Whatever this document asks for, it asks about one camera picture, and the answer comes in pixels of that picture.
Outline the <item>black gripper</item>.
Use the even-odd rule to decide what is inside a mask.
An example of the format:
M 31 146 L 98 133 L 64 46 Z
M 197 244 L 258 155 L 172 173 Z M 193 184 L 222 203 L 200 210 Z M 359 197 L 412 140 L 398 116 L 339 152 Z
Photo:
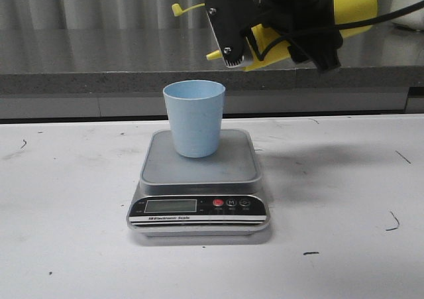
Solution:
M 228 68 L 254 70 L 286 58 L 320 72 L 340 66 L 334 0 L 205 0 L 205 10 Z

